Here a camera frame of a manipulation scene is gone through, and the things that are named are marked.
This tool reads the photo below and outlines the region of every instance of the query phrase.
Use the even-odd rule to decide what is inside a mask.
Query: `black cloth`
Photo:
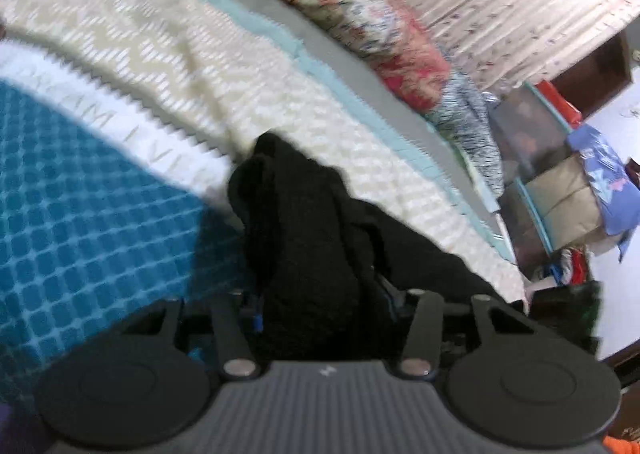
[[[379,275],[399,290],[465,302],[499,297],[463,260],[371,203],[340,173],[273,133],[229,182],[245,253],[264,296],[259,354],[271,359],[386,357],[402,347]]]

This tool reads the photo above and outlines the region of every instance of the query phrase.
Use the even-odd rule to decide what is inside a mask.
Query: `white wall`
[[[633,75],[634,83],[587,122],[606,136],[623,161],[631,157],[640,163],[640,118],[622,116],[632,108],[640,110],[640,68],[634,68]],[[604,284],[596,327],[596,335],[602,338],[598,357],[604,358],[640,339],[640,229],[622,264],[615,248],[596,257],[592,269]]]

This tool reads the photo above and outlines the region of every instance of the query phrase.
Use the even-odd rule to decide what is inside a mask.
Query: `black device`
[[[43,375],[49,454],[606,452],[606,365],[487,295],[402,296],[398,357],[266,366],[234,296],[155,303]],[[188,356],[207,341],[215,359]]]

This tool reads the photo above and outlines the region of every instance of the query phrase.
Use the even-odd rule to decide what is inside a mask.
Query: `blue checkered blanket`
[[[0,400],[157,299],[246,282],[240,236],[76,123],[0,82]]]

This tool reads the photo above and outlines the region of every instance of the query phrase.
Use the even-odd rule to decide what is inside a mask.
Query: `red cloth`
[[[390,52],[392,57],[378,60],[373,56],[369,63],[398,98],[425,113],[439,102],[451,66],[404,0],[386,1],[403,21],[404,33]]]
[[[635,441],[625,441],[607,436],[603,443],[613,454],[640,454],[640,443]]]
[[[571,277],[571,285],[581,285],[587,280],[587,261],[584,252],[578,249],[571,250],[571,265],[574,267],[574,275]]]
[[[565,100],[556,87],[548,80],[543,80],[536,84],[538,91],[553,104],[554,108],[562,115],[562,118],[569,122],[569,125],[575,129],[582,124],[582,113],[578,111],[571,102]]]

